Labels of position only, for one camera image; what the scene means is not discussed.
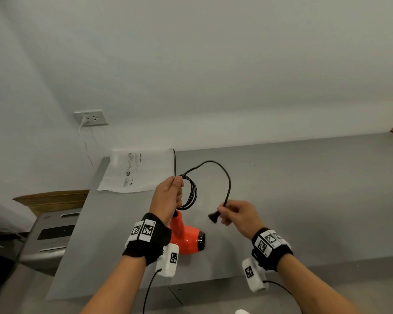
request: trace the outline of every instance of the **hand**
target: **hand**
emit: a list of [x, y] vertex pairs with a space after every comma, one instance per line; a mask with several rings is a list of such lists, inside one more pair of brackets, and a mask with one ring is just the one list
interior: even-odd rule
[[237, 230], [249, 240], [259, 229], [265, 227], [258, 216], [255, 206], [243, 200], [229, 200], [227, 207], [222, 204], [217, 208], [221, 223], [229, 226], [233, 223]]
[[156, 187], [150, 204], [150, 212], [167, 226], [176, 208], [182, 206], [182, 176], [170, 176]]

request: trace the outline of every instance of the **metal table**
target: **metal table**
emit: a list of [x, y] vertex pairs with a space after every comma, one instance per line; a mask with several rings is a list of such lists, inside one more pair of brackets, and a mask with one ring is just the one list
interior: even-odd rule
[[[392, 133], [177, 152], [177, 174], [208, 159], [228, 170], [230, 198], [252, 202], [305, 265], [320, 268], [393, 257]], [[48, 299], [93, 295], [120, 259], [134, 223], [149, 209], [153, 191], [96, 190], [108, 163], [109, 158], [102, 160], [90, 184]], [[178, 299], [183, 304], [204, 301], [187, 295], [190, 283], [196, 284], [192, 289], [248, 290], [241, 286], [246, 284], [241, 262], [250, 256], [251, 243], [235, 227], [213, 224], [207, 217], [225, 198], [226, 175], [207, 163], [189, 176], [198, 187], [198, 199], [183, 212], [183, 221], [204, 231], [207, 244], [200, 253], [180, 256], [173, 278], [156, 277], [152, 289], [160, 288], [149, 309], [180, 305]], [[185, 184], [184, 198], [188, 191]], [[148, 286], [154, 268], [147, 267], [141, 288]], [[238, 279], [212, 281], [222, 278]]]

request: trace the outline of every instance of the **white wall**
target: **white wall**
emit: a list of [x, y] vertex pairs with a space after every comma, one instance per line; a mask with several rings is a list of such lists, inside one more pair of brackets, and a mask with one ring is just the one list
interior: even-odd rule
[[[0, 204], [86, 188], [113, 147], [389, 131], [393, 0], [0, 0]], [[92, 130], [98, 144], [91, 136]]]

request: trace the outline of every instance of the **power socket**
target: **power socket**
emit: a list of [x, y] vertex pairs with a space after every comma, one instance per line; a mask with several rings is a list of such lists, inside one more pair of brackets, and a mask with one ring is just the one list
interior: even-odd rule
[[103, 110], [101, 109], [74, 111], [73, 114], [79, 124], [82, 123], [83, 118], [87, 119], [87, 122], [83, 124], [83, 126], [101, 126], [103, 124], [108, 124], [105, 116], [103, 115]]

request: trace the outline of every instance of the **wrist strap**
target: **wrist strap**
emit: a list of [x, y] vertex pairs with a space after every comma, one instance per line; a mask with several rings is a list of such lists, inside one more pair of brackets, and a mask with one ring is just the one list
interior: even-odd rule
[[147, 213], [136, 222], [125, 243], [122, 255], [134, 258], [145, 257], [147, 265], [163, 254], [163, 247], [170, 242], [172, 231], [154, 214]]
[[252, 238], [252, 256], [265, 270], [277, 271], [278, 262], [283, 255], [290, 253], [290, 244], [274, 230], [260, 229]]

